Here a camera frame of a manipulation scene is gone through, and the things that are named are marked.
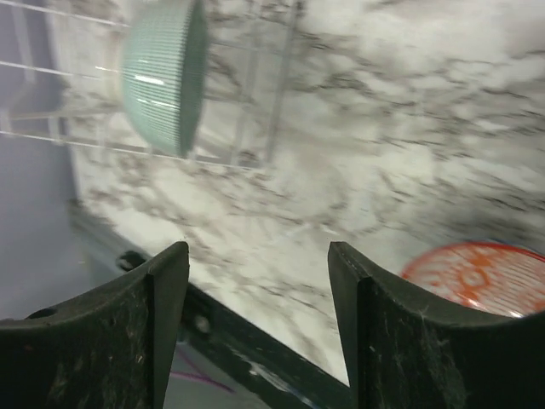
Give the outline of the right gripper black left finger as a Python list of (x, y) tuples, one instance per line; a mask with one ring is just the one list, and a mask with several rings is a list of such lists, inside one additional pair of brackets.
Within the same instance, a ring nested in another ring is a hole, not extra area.
[(161, 408), (188, 287), (176, 242), (139, 267), (1, 322), (3, 408)]

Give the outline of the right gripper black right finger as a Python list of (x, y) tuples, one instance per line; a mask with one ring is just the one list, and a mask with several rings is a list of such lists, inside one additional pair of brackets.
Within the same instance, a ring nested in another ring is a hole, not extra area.
[(543, 314), (464, 307), (344, 242), (328, 269), (354, 407), (543, 407)]

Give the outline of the red and blue patterned bowl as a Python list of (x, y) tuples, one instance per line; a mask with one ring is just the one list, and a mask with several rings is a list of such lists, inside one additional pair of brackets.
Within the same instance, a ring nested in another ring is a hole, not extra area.
[(470, 241), (442, 246), (408, 263), (401, 276), (491, 314), (522, 318), (544, 310), (544, 255), (515, 245)]

